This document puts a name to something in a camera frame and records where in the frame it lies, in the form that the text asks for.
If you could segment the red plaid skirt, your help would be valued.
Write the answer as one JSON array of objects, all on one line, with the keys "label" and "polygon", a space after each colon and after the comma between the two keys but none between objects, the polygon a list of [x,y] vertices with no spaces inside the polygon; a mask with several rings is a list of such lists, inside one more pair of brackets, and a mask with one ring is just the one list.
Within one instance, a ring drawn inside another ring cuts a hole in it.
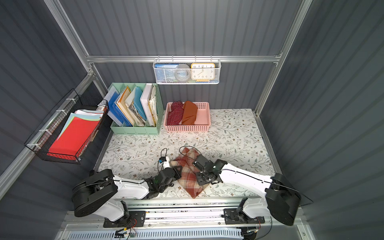
[{"label": "red plaid skirt", "polygon": [[181,178],[178,183],[193,199],[209,186],[208,184],[200,186],[197,180],[196,173],[199,170],[193,165],[193,162],[199,155],[200,153],[195,148],[181,147],[181,153],[170,162],[174,168],[181,167]]}]

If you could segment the pink plastic basket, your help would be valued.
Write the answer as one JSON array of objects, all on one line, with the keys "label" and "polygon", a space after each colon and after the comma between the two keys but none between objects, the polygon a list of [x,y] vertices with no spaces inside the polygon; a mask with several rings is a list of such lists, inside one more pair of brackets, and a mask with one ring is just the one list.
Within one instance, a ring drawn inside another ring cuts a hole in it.
[{"label": "pink plastic basket", "polygon": [[168,115],[171,111],[172,103],[167,103],[165,112],[164,112],[164,121],[163,125],[167,132],[208,132],[211,126],[211,115],[210,115],[210,105],[208,102],[194,102],[197,106],[197,117],[193,125],[167,125]]}]

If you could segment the red polka dot skirt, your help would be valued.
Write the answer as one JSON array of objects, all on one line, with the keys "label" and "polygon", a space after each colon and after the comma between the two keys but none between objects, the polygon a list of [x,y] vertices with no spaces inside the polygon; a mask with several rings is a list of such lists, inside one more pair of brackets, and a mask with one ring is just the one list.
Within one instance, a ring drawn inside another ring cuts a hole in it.
[{"label": "red polka dot skirt", "polygon": [[167,116],[167,126],[179,125],[184,115],[184,104],[181,101],[176,101],[171,104],[171,110]]}]

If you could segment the rust brown skirt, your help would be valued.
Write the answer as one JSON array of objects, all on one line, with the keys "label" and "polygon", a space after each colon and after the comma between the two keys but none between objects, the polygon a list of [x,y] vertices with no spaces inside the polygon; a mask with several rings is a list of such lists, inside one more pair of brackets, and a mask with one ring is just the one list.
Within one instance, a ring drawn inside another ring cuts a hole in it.
[{"label": "rust brown skirt", "polygon": [[192,126],[195,124],[197,118],[198,107],[191,101],[186,101],[183,105],[184,113],[182,118],[182,125]]}]

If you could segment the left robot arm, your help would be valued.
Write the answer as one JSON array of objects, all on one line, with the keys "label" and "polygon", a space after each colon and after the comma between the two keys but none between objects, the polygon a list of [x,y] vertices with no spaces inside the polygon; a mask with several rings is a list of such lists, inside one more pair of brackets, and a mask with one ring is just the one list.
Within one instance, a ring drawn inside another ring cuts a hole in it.
[{"label": "left robot arm", "polygon": [[182,176],[182,167],[166,167],[157,176],[141,181],[115,176],[110,169],[87,177],[73,188],[72,202],[75,217],[98,215],[112,223],[130,218],[124,199],[151,200],[163,193]]}]

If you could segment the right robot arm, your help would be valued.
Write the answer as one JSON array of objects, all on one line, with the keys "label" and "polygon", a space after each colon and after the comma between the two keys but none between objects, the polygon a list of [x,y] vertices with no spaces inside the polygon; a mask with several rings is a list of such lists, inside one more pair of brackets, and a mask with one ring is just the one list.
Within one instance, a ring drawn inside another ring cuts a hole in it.
[{"label": "right robot arm", "polygon": [[224,214],[229,222],[249,223],[258,217],[272,217],[281,224],[292,226],[301,203],[301,194],[282,174],[265,176],[237,168],[224,160],[212,162],[199,155],[193,165],[199,185],[231,184],[253,192],[258,197],[243,198],[234,214]]}]

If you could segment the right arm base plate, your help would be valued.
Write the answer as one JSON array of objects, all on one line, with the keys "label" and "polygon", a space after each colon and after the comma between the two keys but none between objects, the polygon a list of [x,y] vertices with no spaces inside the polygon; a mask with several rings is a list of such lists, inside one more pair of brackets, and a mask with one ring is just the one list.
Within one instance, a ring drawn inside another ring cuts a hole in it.
[{"label": "right arm base plate", "polygon": [[224,213],[221,215],[224,218],[226,225],[238,225],[238,224],[264,224],[264,217],[256,217],[251,219],[245,214],[238,214],[237,209],[224,209]]}]

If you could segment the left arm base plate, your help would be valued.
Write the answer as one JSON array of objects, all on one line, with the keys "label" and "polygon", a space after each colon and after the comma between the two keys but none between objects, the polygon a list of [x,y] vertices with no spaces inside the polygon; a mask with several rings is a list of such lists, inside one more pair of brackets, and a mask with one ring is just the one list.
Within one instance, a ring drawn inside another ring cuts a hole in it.
[{"label": "left arm base plate", "polygon": [[129,211],[124,213],[124,215],[111,222],[105,218],[103,227],[104,228],[131,228],[131,227],[143,227],[146,219],[146,211]]}]

